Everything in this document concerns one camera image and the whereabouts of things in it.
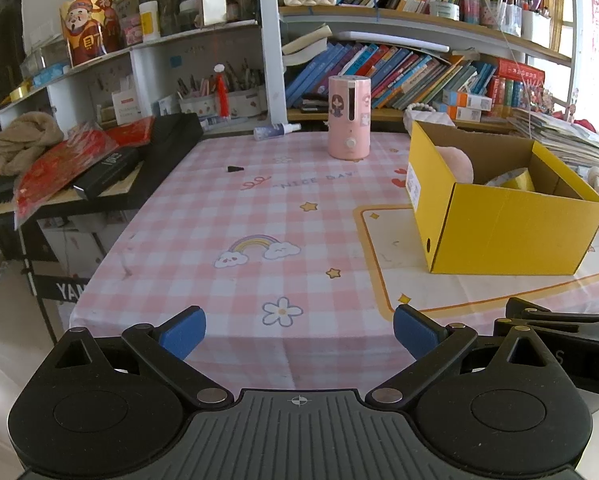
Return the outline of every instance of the tile floor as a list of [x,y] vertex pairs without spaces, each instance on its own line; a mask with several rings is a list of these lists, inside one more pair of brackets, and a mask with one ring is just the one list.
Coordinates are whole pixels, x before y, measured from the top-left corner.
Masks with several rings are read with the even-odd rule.
[[[0,480],[15,480],[22,471],[9,444],[6,419],[17,395],[51,349],[20,268],[10,264],[0,280]],[[578,470],[586,480],[599,480],[599,412],[595,415],[593,438]]]

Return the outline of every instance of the stack of papers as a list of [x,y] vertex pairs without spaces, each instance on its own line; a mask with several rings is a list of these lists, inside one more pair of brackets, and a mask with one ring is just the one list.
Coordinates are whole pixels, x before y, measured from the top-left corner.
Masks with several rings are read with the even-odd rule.
[[599,167],[599,135],[583,126],[520,108],[509,121],[518,135],[541,142],[570,167]]

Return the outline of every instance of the cloud print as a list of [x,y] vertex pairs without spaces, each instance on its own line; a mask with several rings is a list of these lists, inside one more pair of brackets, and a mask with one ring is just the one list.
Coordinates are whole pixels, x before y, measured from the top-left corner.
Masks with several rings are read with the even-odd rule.
[[277,260],[278,258],[284,258],[285,256],[293,256],[300,254],[300,248],[291,244],[290,242],[275,242],[264,253],[264,257],[267,260]]
[[220,254],[220,257],[215,261],[213,266],[216,269],[224,269],[225,267],[235,267],[236,265],[244,265],[248,261],[248,256],[242,253],[231,253],[226,251]]

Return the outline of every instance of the pink humidifier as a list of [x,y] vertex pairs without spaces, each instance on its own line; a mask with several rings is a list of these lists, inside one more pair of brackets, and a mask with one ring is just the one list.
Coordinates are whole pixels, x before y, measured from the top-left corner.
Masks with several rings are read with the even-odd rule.
[[371,79],[357,75],[328,78],[328,153],[343,160],[371,151]]

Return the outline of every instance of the brown cloth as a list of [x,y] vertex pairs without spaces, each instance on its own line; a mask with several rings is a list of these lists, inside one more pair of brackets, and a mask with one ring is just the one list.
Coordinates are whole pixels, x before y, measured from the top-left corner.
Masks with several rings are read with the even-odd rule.
[[0,132],[0,175],[24,173],[47,148],[64,140],[52,116],[29,112],[19,116]]

